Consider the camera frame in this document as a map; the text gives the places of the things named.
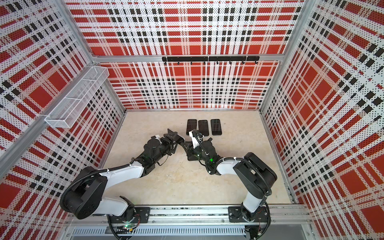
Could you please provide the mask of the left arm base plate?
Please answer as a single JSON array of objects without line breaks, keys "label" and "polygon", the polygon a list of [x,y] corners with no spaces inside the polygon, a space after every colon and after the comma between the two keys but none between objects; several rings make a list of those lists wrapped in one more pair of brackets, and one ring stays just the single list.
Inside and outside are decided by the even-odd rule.
[{"label": "left arm base plate", "polygon": [[150,216],[149,207],[134,207],[128,208],[121,216],[110,215],[109,218],[112,224],[146,224]]}]

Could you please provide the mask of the black smartphone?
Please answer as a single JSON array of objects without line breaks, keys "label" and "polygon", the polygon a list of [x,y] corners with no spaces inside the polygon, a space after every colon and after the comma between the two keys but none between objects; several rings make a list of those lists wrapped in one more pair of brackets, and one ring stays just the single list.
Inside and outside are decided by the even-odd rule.
[{"label": "black smartphone", "polygon": [[220,119],[211,119],[211,130],[213,136],[222,135],[222,126]]},{"label": "black smartphone", "polygon": [[197,125],[198,125],[197,119],[188,119],[187,120],[186,135],[188,136],[191,131],[196,130]]},{"label": "black smartphone", "polygon": [[199,132],[203,136],[205,136],[205,137],[209,136],[209,125],[208,125],[208,121],[207,120],[199,120],[198,121],[198,128],[199,128]]},{"label": "black smartphone", "polygon": [[180,136],[177,132],[174,132],[170,129],[168,129],[168,135],[172,138],[172,140],[174,142],[176,142],[177,144],[181,144],[181,143],[184,143],[185,142],[185,139]]}]

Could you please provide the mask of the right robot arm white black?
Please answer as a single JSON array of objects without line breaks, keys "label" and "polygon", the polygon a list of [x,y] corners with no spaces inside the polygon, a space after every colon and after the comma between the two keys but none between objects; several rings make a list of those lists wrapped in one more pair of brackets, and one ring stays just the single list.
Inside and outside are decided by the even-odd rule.
[{"label": "right robot arm white black", "polygon": [[277,180],[276,173],[255,154],[248,153],[242,158],[221,157],[217,154],[212,138],[180,143],[189,161],[200,162],[210,175],[236,175],[248,193],[242,202],[242,211],[250,216],[262,206],[272,194]]}]

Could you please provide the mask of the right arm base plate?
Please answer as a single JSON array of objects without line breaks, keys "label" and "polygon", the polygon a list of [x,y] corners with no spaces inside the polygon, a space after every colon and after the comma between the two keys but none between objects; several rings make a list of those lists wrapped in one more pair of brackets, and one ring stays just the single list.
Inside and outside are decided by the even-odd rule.
[{"label": "right arm base plate", "polygon": [[258,207],[255,212],[249,212],[244,206],[228,207],[231,223],[267,223],[270,217],[266,207]]}]

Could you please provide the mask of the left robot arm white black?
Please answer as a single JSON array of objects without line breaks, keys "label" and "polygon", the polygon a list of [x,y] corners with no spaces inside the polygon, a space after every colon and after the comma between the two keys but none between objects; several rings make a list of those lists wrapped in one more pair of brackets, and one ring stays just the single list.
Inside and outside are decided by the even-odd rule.
[{"label": "left robot arm white black", "polygon": [[80,220],[91,215],[123,215],[129,201],[104,198],[104,191],[119,183],[147,176],[161,158],[173,155],[178,144],[184,142],[178,133],[168,130],[161,138],[151,137],[144,145],[144,151],[125,165],[98,170],[84,168],[61,194],[60,207]]}]

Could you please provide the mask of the black hook rail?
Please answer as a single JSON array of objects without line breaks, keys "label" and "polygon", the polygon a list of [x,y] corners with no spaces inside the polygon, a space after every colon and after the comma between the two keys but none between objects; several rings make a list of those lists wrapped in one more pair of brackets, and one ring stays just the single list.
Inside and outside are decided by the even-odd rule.
[{"label": "black hook rail", "polygon": [[199,57],[162,57],[167,62],[258,62],[260,56],[199,56]]}]

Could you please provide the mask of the aluminium front rail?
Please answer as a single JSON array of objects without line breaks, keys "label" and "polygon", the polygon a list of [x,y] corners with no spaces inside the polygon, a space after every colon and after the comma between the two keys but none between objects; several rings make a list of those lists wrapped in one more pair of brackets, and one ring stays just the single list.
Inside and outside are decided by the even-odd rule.
[{"label": "aluminium front rail", "polygon": [[69,218],[59,237],[61,240],[113,240],[114,228],[119,237],[144,239],[239,239],[239,240],[316,240],[313,222],[303,205],[269,205],[254,222],[240,219],[235,205],[165,205],[139,206],[143,222],[130,231],[131,225],[110,227],[105,216],[84,220]]}]

